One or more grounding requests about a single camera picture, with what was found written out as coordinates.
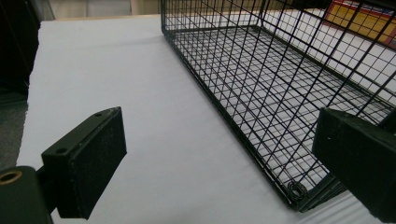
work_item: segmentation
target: white tabletop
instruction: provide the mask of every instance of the white tabletop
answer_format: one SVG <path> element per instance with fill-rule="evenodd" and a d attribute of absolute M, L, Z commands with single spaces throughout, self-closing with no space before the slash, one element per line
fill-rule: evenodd
<path fill-rule="evenodd" d="M 46 21 L 18 165 L 89 115 L 121 106 L 128 154 L 88 222 L 379 223 L 351 194 L 304 214 L 282 203 L 165 42 L 160 17 Z"/>

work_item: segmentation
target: metal grid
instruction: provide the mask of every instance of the metal grid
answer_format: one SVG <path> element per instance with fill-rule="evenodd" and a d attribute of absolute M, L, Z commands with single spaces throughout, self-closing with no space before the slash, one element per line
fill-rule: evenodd
<path fill-rule="evenodd" d="M 378 124 L 396 104 L 396 54 L 380 41 L 394 12 L 364 33 L 363 6 L 344 24 L 329 1 L 162 0 L 167 40 L 299 211 L 344 190 L 311 153 L 319 109 Z"/>

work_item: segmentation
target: white surface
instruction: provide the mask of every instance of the white surface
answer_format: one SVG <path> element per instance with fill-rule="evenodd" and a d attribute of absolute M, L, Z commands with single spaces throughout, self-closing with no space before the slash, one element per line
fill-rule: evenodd
<path fill-rule="evenodd" d="M 346 193 L 305 214 L 284 205 L 176 54 L 160 18 L 43 22 L 18 165 L 89 115 L 120 105 L 128 154 L 88 222 L 376 223 Z"/>

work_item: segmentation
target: wire mesh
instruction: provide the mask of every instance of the wire mesh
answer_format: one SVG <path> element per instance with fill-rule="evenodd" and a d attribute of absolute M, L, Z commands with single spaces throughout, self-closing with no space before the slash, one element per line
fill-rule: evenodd
<path fill-rule="evenodd" d="M 300 211 L 345 190 L 311 153 L 319 109 L 377 125 L 396 105 L 394 17 L 342 0 L 162 0 L 167 40 Z"/>

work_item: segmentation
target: dark floor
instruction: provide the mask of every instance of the dark floor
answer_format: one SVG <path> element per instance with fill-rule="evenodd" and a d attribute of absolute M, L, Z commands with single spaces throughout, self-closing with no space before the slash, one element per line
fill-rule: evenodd
<path fill-rule="evenodd" d="M 0 87 L 0 170 L 16 165 L 26 111 L 26 96 Z"/>

